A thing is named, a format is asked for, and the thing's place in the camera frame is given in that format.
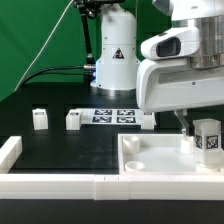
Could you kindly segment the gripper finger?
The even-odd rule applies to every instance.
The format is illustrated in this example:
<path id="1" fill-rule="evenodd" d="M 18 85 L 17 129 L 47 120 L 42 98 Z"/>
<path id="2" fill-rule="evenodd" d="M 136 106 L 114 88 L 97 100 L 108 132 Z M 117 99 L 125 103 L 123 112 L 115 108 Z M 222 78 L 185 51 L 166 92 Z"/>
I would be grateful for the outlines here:
<path id="1" fill-rule="evenodd" d="M 175 116 L 178 118 L 179 122 L 182 125 L 182 134 L 184 136 L 189 135 L 189 123 L 186 120 L 187 111 L 186 110 L 175 110 Z"/>

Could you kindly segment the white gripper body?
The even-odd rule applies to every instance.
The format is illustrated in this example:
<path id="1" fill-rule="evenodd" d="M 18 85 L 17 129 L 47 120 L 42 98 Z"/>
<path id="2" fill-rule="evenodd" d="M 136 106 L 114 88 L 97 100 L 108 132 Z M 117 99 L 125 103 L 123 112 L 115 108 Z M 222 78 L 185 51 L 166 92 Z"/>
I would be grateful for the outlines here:
<path id="1" fill-rule="evenodd" d="M 224 104 L 224 66 L 193 69 L 199 30 L 171 28 L 145 40 L 137 72 L 136 97 L 143 112 L 163 112 Z"/>

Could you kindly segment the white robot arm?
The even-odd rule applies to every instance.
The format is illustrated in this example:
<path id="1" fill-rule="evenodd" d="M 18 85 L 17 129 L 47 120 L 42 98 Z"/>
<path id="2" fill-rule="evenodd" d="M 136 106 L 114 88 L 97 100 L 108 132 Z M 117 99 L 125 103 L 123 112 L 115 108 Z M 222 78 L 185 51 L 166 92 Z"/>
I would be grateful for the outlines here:
<path id="1" fill-rule="evenodd" d="M 101 56 L 91 87 L 105 95 L 135 93 L 144 112 L 224 104 L 224 0 L 152 0 L 172 27 L 141 44 L 136 57 L 136 20 L 117 1 L 101 17 Z"/>

